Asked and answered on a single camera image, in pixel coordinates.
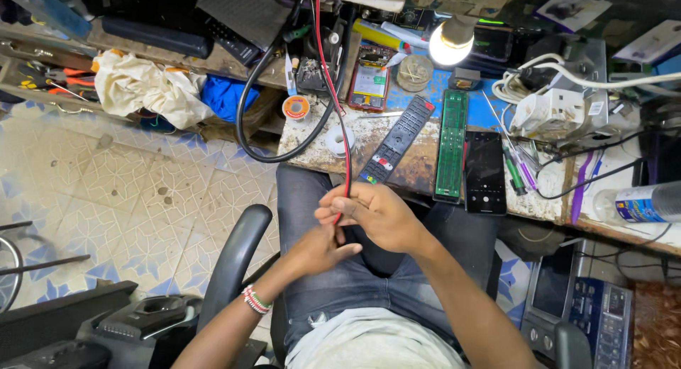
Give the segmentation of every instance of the bottle label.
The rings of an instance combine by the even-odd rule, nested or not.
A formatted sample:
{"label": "bottle label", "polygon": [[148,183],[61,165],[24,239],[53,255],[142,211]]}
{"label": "bottle label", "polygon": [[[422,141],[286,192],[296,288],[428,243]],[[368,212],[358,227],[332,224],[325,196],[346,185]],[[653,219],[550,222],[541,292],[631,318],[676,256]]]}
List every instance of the bottle label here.
{"label": "bottle label", "polygon": [[666,223],[652,205],[655,186],[635,187],[617,193],[615,208],[630,223]]}

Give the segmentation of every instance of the tiled floor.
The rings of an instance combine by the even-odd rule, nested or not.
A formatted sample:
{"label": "tiled floor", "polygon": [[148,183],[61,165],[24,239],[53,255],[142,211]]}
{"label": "tiled floor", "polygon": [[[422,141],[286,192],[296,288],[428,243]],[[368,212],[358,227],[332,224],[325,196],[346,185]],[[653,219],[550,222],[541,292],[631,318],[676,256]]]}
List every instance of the tiled floor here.
{"label": "tiled floor", "polygon": [[[275,164],[227,141],[163,134],[93,114],[65,115],[26,102],[0,116],[0,225],[26,264],[90,260],[24,274],[13,308],[91,289],[98,279],[139,283],[138,295],[204,295],[241,212],[266,204],[274,220],[248,274],[279,250]],[[529,266],[500,242],[497,303],[520,325]],[[0,251],[0,267],[13,266]],[[0,277],[0,304],[13,277]],[[253,336],[269,340],[269,320]]]}

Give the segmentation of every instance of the white t-shirt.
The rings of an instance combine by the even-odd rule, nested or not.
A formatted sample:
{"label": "white t-shirt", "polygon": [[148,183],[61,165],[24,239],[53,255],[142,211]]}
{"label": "white t-shirt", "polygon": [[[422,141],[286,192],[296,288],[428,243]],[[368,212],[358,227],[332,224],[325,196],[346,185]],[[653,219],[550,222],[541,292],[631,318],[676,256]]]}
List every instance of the white t-shirt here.
{"label": "white t-shirt", "polygon": [[347,309],[298,341],[287,369],[465,368],[433,331],[385,308]]}

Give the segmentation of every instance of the beaded bracelet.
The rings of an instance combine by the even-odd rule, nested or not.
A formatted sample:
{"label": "beaded bracelet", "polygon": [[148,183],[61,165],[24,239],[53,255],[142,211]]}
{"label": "beaded bracelet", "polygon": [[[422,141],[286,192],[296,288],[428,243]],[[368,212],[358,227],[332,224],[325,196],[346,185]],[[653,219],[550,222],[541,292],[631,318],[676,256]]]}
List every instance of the beaded bracelet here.
{"label": "beaded bracelet", "polygon": [[244,302],[249,304],[255,312],[267,314],[272,309],[272,304],[265,304],[258,298],[253,290],[253,284],[247,286],[241,293],[244,295]]}

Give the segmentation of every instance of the red wire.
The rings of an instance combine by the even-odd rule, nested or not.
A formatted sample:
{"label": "red wire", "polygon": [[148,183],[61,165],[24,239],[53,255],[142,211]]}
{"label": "red wire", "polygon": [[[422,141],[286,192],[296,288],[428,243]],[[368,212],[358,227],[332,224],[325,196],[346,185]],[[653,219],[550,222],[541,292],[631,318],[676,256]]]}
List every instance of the red wire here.
{"label": "red wire", "polygon": [[[336,88],[334,87],[334,84],[331,82],[331,76],[329,75],[329,69],[326,66],[326,60],[324,59],[324,51],[322,51],[322,47],[321,47],[321,36],[319,35],[319,16],[320,16],[321,12],[319,10],[319,3],[320,3],[320,0],[315,0],[315,11],[313,13],[316,17],[315,21],[317,22],[317,25],[315,27],[315,30],[317,32],[317,35],[316,35],[316,37],[317,37],[317,50],[319,50],[319,58],[321,58],[321,66],[322,66],[322,69],[324,69],[324,75],[326,76],[326,84],[329,86],[329,90],[331,90],[331,99],[333,99],[334,105],[336,107],[336,113],[338,114],[338,120],[342,122],[343,119],[341,118],[342,117],[341,112],[343,113],[343,115],[345,115],[345,110],[341,107],[341,104],[338,102],[338,95],[336,94]],[[345,131],[343,131],[343,143],[345,145],[345,197],[350,197],[350,190],[349,190],[350,189],[350,179],[351,179],[350,163],[352,163],[352,160],[350,159],[351,158],[350,148],[349,148],[349,145],[348,145],[347,135],[345,134]],[[336,215],[336,218],[334,219],[334,224],[336,224],[340,220],[341,216],[342,216],[341,213],[338,213]]]}

